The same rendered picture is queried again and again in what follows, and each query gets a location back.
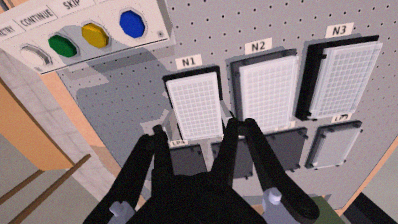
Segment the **grey control panel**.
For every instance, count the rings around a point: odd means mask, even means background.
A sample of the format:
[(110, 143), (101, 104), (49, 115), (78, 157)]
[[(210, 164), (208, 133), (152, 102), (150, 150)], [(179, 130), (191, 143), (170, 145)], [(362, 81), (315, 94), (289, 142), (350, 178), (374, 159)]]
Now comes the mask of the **grey control panel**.
[(29, 0), (12, 9), (0, 0), (0, 6), (0, 48), (40, 75), (177, 45), (167, 0)]

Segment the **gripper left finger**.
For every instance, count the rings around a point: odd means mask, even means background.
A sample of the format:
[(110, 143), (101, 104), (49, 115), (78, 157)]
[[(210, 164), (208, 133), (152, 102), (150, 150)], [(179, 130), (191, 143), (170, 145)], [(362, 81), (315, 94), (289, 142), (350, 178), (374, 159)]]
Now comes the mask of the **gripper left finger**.
[(144, 134), (139, 138), (110, 190), (83, 224), (125, 224), (134, 215), (153, 155), (149, 223), (174, 224), (170, 184), (174, 170), (168, 143), (177, 123), (175, 111), (170, 109), (162, 125), (152, 128), (154, 135)]

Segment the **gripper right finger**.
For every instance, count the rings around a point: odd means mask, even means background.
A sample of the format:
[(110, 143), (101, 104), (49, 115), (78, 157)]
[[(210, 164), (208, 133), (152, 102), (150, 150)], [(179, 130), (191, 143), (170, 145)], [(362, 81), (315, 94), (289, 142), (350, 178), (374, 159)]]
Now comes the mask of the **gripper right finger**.
[(227, 184), (233, 187), (238, 139), (245, 136), (263, 191), (261, 216), (267, 224), (314, 224), (320, 215), (318, 206), (286, 174), (255, 119), (238, 121), (223, 100), (219, 103), (226, 129), (197, 204), (199, 223), (220, 224)]

